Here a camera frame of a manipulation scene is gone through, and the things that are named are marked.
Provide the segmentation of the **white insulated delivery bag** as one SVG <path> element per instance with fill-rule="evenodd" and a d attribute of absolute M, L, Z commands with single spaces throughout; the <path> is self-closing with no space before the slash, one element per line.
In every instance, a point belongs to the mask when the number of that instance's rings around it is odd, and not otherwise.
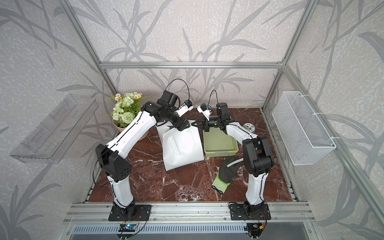
<path fill-rule="evenodd" d="M 204 160 L 199 129 L 190 126 L 179 131 L 171 123 L 157 127 L 166 171 Z"/>

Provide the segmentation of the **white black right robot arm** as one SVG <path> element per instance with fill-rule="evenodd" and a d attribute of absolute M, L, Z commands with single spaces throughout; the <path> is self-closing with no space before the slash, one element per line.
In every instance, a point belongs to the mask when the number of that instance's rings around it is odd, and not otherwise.
<path fill-rule="evenodd" d="M 219 128 L 233 137 L 243 147 L 244 166 L 249 173 L 248 190 L 245 195 L 245 206 L 260 209 L 265 204 L 264 189 L 268 174 L 275 162 L 267 137 L 256 135 L 246 130 L 231 117 L 203 117 L 192 123 L 192 126 L 208 132 L 210 128 Z"/>

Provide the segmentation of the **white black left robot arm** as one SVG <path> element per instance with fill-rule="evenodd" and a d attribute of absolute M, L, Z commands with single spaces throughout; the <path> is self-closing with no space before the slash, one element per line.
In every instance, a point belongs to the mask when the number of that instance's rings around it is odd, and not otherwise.
<path fill-rule="evenodd" d="M 192 109 L 190 100 L 185 101 L 178 109 L 167 104 L 147 102 L 138 116 L 116 138 L 106 145 L 100 144 L 96 147 L 98 163 L 112 187 L 116 208 L 127 211 L 135 205 L 129 181 L 132 165 L 126 161 L 134 145 L 158 122 L 169 122 L 180 132 L 189 128 L 190 123 L 183 115 Z"/>

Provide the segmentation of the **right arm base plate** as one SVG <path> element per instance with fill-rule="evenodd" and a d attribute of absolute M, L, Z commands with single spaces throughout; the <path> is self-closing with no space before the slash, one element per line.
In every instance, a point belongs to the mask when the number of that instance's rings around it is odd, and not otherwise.
<path fill-rule="evenodd" d="M 251 205 L 247 201 L 243 204 L 229 202 L 231 220 L 271 220 L 271 213 L 267 202 Z"/>

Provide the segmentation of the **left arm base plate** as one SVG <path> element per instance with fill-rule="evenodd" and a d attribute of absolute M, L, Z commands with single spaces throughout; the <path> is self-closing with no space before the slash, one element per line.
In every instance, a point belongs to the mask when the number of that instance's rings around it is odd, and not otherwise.
<path fill-rule="evenodd" d="M 117 205 L 113 205 L 108 221 L 148 221 L 151 213 L 151 208 L 151 205 L 132 205 L 124 209 L 120 208 Z"/>

